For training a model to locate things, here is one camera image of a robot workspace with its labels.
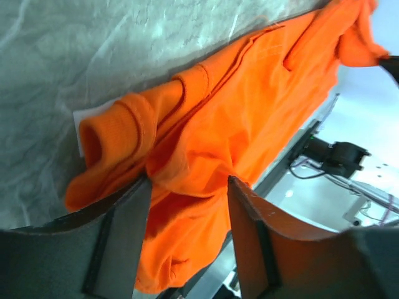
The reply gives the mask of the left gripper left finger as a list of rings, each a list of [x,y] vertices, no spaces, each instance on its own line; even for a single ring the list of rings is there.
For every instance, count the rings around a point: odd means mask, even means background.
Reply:
[[[146,176],[42,226],[1,231],[2,298],[132,298],[152,184]]]

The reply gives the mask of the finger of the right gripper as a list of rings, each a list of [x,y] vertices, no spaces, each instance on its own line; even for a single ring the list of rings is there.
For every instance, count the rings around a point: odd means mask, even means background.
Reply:
[[[378,58],[378,65],[385,69],[391,78],[399,85],[399,56],[388,55]]]

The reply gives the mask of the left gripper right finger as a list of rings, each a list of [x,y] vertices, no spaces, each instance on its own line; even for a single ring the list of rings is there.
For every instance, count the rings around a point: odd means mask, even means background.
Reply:
[[[243,298],[397,298],[398,230],[330,232],[228,179],[228,205]]]

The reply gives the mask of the orange t shirt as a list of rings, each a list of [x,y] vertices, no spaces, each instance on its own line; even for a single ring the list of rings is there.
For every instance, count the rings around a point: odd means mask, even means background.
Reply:
[[[78,211],[146,172],[153,183],[135,288],[184,285],[231,228],[228,178],[254,184],[337,81],[339,65],[372,67],[376,1],[325,8],[248,34],[159,85],[80,122],[86,171],[65,204]]]

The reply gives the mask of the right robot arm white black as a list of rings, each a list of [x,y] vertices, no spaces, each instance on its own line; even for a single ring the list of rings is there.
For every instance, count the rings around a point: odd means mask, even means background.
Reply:
[[[340,67],[328,104],[306,154],[330,174],[398,172],[397,56],[375,67]]]

